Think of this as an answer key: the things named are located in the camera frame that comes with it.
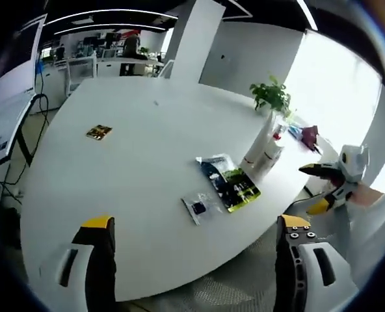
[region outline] floor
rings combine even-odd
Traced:
[[[53,111],[50,111],[47,113],[48,122],[51,122],[52,119],[54,119],[56,113],[57,113],[57,110],[53,110]],[[40,135],[40,132],[42,131],[42,136],[43,136],[46,129],[48,128],[47,124],[45,124],[45,126],[44,126],[44,120],[45,120],[45,118],[42,114],[36,114],[33,116],[28,116],[24,125],[23,125],[23,135],[25,137],[25,141],[26,141],[27,146],[28,146],[30,151],[33,151],[35,149],[36,143],[38,142],[38,137]],[[10,168],[8,171],[6,181],[11,182],[11,183],[15,182],[18,179],[18,177],[20,176],[24,166],[25,166],[25,159],[23,158],[23,155],[22,155],[19,147],[16,145],[16,146],[14,146],[14,151],[12,154],[12,160],[10,162]],[[23,172],[23,175],[21,176],[21,179],[19,180],[18,184],[15,186],[9,187],[9,190],[13,194],[15,194],[15,195],[20,194],[18,196],[19,201],[21,200],[21,197],[23,197],[23,194],[26,193],[24,181],[26,180],[26,177],[27,177],[27,171],[28,171],[28,168],[26,166],[25,171]],[[300,195],[296,198],[296,200],[300,200],[300,199],[307,198],[307,197],[308,197],[308,195],[304,191],[302,191],[300,193]],[[19,212],[19,214],[21,213],[21,205],[18,202],[16,202],[14,199],[6,197],[6,198],[4,198],[3,202],[5,204],[5,207],[14,207]],[[275,230],[272,230],[269,232],[270,232],[268,235],[269,236],[268,240],[270,242],[269,244],[270,245],[272,244],[274,246],[274,242],[275,242],[274,237],[276,236],[276,232],[275,232]],[[267,236],[264,234],[261,237],[261,239],[262,239],[262,243],[263,242],[266,243]],[[205,305],[205,307],[202,305],[201,306],[197,305],[197,298],[194,297],[193,301],[190,300],[188,302],[189,307],[186,310],[186,308],[185,308],[186,297],[184,294],[187,293],[187,294],[191,295],[192,293],[194,293],[194,295],[196,295],[197,292],[196,291],[191,292],[191,289],[197,288],[197,287],[199,287],[201,289],[203,287],[206,288],[206,287],[210,287],[210,286],[212,287],[212,289],[214,289],[214,287],[217,287],[217,290],[220,291],[220,285],[222,285],[222,284],[220,281],[215,281],[215,280],[217,279],[217,277],[220,279],[220,275],[221,274],[223,275],[223,272],[228,270],[228,268],[231,267],[232,265],[234,266],[234,270],[236,270],[236,271],[238,271],[239,268],[243,267],[243,270],[244,270],[243,274],[248,274],[248,272],[246,271],[246,268],[248,267],[248,265],[246,264],[246,261],[249,261],[248,259],[251,259],[251,258],[245,258],[245,257],[249,257],[249,255],[252,254],[251,247],[248,249],[250,249],[249,254],[247,254],[246,252],[243,252],[242,254],[244,254],[244,255],[241,254],[241,255],[237,256],[238,259],[235,258],[232,261],[229,261],[229,263],[226,263],[225,265],[221,266],[216,271],[210,273],[209,277],[204,277],[202,279],[194,281],[190,284],[187,284],[185,286],[180,287],[179,289],[170,291],[170,292],[165,293],[165,294],[160,294],[160,295],[157,295],[157,296],[154,296],[151,298],[144,298],[141,300],[135,300],[134,302],[131,302],[131,303],[120,303],[120,305],[121,305],[120,310],[121,311],[130,311],[130,312],[200,311],[200,310],[219,311],[218,308],[220,308],[220,307],[217,307],[218,303],[217,303],[217,298],[214,298],[215,295],[213,295],[213,297],[212,297],[212,303],[211,303],[212,305],[209,304],[208,301],[206,301],[205,304],[207,304],[207,305]],[[17,270],[18,274],[23,278],[24,281],[27,281],[25,267],[23,265],[23,257],[22,257],[21,252],[15,250],[13,248],[7,248],[7,257],[11,261],[14,269]],[[274,261],[274,251],[273,251],[272,255],[269,257],[269,259],[270,259],[269,260],[270,262]],[[275,295],[275,292],[271,289],[272,285],[274,285],[274,284],[272,284],[272,282],[274,283],[274,278],[272,279],[272,276],[270,276],[269,281],[270,282],[266,286],[267,287],[266,288],[266,294],[267,293],[270,294],[268,301],[269,301],[269,306],[271,306],[272,303],[274,302],[274,295]],[[230,287],[230,288],[226,288],[226,289],[227,289],[227,292],[231,291],[231,286],[225,285],[226,284],[225,279],[223,280],[223,282],[224,282],[224,284],[222,287]],[[206,289],[206,296],[209,293],[211,293],[211,291],[209,289]],[[237,298],[237,293],[239,293],[239,295],[240,295],[240,292],[235,291],[234,296],[233,296],[234,300],[239,300]]]

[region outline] computer monitor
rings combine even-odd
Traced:
[[[38,43],[46,15],[14,34],[0,58],[0,164],[7,161],[35,97]]]

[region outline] pink object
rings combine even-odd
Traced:
[[[316,125],[312,127],[307,127],[302,129],[302,139],[301,141],[307,145],[307,147],[315,151],[315,145],[317,143],[318,128]]]

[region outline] white oval table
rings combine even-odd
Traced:
[[[95,125],[113,130],[102,141]],[[115,217],[116,300],[179,287],[252,244],[308,180],[299,166],[319,155],[285,135],[261,196],[196,226],[181,198],[214,192],[195,157],[227,153],[240,163],[262,126],[253,99],[167,79],[87,79],[49,126],[27,176],[21,243],[30,285],[80,225]]]

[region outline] white pillar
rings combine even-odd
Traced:
[[[213,0],[188,0],[179,16],[165,62],[175,60],[171,79],[198,83],[226,8]]]

